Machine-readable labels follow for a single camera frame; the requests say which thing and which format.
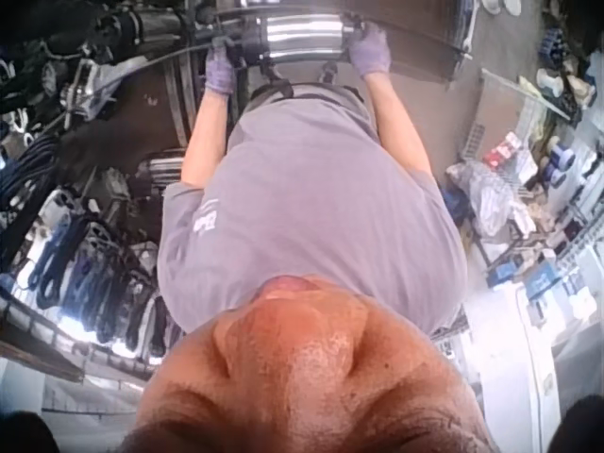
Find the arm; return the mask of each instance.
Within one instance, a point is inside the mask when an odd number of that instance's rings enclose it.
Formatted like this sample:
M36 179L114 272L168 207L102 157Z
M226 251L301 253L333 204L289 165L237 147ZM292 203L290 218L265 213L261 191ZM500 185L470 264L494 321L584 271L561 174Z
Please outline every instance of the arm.
M364 35L351 43L349 53L352 65L367 84L384 149L403 168L432 176L426 148L390 80L392 59L386 33L369 24Z
M182 163L180 180L205 189L227 149L227 105L221 94L207 90Z
M227 151L228 97L234 90L235 73L226 48L210 50L206 91L180 173L180 180L196 189L206 188Z
M394 91L390 77L372 73L365 83L376 113L377 133L381 144L403 168L432 175L426 148L411 118Z

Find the man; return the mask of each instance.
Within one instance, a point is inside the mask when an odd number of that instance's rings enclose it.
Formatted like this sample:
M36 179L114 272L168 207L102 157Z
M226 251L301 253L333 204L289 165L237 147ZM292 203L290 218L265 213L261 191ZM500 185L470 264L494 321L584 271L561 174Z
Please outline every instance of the man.
M124 451L492 451L470 388L427 334L465 282L458 233L389 78L385 34L349 49L373 102L268 92L225 156L234 75L206 93L165 195L159 284L189 334Z

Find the plastic bag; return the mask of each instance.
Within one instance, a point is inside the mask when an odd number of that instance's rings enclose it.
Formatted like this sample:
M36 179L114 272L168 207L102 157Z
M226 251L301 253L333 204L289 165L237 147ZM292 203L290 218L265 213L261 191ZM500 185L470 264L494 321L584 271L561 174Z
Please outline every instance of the plastic bag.
M517 199L512 187L484 163L476 160L458 163L446 172L470 199L480 236L493 237L509 219L525 237L536 230L527 206Z

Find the gray t-shirt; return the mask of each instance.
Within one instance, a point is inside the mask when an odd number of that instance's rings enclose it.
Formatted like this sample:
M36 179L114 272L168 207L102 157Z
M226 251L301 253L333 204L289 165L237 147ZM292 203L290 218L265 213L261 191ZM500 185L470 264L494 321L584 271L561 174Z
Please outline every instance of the gray t-shirt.
M276 276L317 275L431 333L466 284L434 180L404 171L361 115L319 99L246 113L207 189L166 190L159 288L187 332Z

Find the latex glove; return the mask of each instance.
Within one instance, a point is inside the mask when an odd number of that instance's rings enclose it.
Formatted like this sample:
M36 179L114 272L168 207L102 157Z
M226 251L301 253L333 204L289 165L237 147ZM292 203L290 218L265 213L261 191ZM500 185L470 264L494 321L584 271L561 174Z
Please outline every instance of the latex glove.
M390 73L393 61L386 32L375 24L367 24L365 32L352 39L348 54L361 77L372 73Z
M215 45L206 58L206 89L229 97L235 91L235 70L224 45Z

